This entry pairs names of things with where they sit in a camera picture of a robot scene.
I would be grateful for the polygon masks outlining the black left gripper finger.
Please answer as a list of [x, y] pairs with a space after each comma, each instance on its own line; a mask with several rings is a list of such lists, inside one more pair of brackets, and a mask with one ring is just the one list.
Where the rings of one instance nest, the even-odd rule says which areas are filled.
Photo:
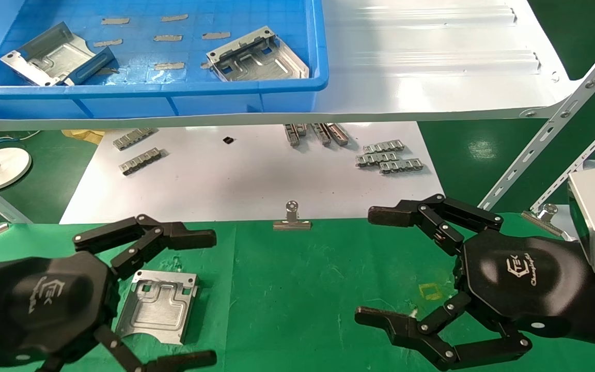
[[85, 231], [73, 237], [77, 252], [99, 254], [129, 243], [111, 259], [111, 270], [119, 280], [137, 273], [165, 248], [175, 251], [210, 248], [217, 244], [214, 230], [189, 230], [182, 222], [159, 222], [140, 214]]

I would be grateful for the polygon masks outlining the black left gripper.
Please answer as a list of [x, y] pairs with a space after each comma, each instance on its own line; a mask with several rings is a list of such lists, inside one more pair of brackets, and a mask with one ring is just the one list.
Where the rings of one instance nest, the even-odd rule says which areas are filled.
[[60, 371], [101, 344], [125, 371], [187, 371], [213, 366], [212, 349], [143, 363], [109, 327], [118, 278], [90, 253], [0, 262], [0, 367], [43, 362]]

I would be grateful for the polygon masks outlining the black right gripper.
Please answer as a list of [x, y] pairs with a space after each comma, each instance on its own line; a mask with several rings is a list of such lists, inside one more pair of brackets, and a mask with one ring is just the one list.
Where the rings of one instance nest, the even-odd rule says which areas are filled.
[[[371, 224], [416, 226], [449, 256], [461, 255], [463, 292], [421, 321], [359, 306], [355, 322], [384, 330], [392, 345], [418, 351], [441, 371], [521, 358], [532, 343], [518, 330], [541, 337], [595, 339], [588, 299], [593, 270], [578, 243], [506, 236], [498, 232], [503, 221], [498, 214], [442, 194], [400, 200], [394, 207], [370, 207]], [[463, 243], [454, 225], [479, 234]], [[439, 332], [466, 310], [500, 337], [457, 346], [445, 342]]]

